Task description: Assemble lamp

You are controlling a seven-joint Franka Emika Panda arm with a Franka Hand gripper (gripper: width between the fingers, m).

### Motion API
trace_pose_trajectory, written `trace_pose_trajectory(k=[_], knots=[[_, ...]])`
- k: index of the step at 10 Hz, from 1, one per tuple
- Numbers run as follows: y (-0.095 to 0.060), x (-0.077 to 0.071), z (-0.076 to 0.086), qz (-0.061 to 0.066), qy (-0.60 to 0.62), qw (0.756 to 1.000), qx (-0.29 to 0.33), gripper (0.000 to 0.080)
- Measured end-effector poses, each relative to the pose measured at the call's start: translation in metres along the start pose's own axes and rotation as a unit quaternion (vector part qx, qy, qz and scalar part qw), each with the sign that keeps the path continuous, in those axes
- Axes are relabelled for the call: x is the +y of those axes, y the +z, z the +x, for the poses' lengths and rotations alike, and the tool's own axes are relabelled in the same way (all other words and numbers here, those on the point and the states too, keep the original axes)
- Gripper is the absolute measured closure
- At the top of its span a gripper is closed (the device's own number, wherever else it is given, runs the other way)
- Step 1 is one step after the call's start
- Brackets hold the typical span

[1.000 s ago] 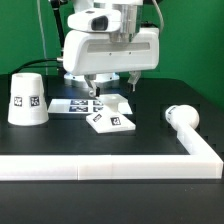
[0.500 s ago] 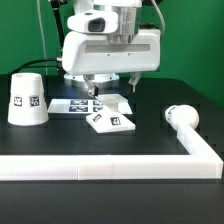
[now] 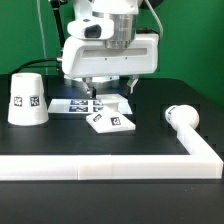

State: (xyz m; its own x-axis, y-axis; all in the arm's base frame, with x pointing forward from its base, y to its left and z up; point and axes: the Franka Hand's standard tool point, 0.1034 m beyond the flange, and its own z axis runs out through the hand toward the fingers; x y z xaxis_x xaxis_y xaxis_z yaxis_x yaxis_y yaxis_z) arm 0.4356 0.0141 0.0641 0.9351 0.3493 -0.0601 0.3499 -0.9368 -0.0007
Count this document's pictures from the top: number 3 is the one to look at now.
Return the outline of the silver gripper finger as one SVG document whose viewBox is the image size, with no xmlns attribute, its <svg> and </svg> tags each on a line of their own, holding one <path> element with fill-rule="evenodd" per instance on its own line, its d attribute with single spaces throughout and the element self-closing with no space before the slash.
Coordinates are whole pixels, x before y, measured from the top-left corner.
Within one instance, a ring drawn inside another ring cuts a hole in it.
<svg viewBox="0 0 224 224">
<path fill-rule="evenodd" d="M 132 94 L 134 92 L 134 87 L 137 84 L 139 80 L 138 75 L 133 75 L 129 78 L 127 84 L 126 84 L 126 93 L 127 94 Z"/>
<path fill-rule="evenodd" d="M 92 85 L 92 79 L 91 78 L 83 78 L 83 82 L 85 84 L 87 94 L 91 98 L 95 98 L 96 97 L 96 88 Z"/>
</svg>

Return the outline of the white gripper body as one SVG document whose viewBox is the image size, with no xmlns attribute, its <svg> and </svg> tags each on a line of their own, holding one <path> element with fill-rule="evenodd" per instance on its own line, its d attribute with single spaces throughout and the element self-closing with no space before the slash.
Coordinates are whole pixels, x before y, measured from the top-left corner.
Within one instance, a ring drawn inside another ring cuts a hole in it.
<svg viewBox="0 0 224 224">
<path fill-rule="evenodd" d="M 70 78 L 153 73 L 158 63 L 157 34 L 136 34 L 127 48 L 109 48 L 112 20 L 89 17 L 67 25 L 62 70 Z"/>
</svg>

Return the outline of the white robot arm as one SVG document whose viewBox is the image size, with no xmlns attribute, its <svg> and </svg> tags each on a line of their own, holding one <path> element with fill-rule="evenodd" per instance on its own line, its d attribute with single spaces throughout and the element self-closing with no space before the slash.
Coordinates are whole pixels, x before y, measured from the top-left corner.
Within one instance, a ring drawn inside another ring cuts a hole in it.
<svg viewBox="0 0 224 224">
<path fill-rule="evenodd" d="M 139 28 L 139 8 L 149 0 L 74 0 L 75 20 L 67 25 L 62 70 L 86 86 L 128 76 L 126 92 L 131 94 L 141 74 L 155 72 L 158 44 L 163 37 Z"/>
</svg>

